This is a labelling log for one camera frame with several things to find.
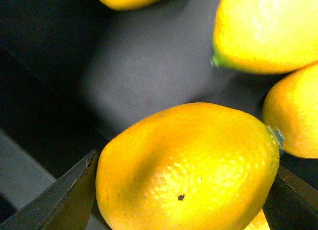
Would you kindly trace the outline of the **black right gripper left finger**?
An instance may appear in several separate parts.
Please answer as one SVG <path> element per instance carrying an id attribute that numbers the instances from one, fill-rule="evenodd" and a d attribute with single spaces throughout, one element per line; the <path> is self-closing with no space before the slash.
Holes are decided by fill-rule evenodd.
<path id="1" fill-rule="evenodd" d="M 5 220 L 2 230 L 84 230 L 95 199 L 97 151 L 92 150 L 31 203 Z"/>

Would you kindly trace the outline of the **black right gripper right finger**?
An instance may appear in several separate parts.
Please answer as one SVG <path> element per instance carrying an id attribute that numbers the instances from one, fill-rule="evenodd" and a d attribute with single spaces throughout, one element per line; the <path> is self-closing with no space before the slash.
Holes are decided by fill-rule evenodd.
<path id="1" fill-rule="evenodd" d="M 317 230 L 318 191 L 280 166 L 263 211 L 272 230 Z"/>

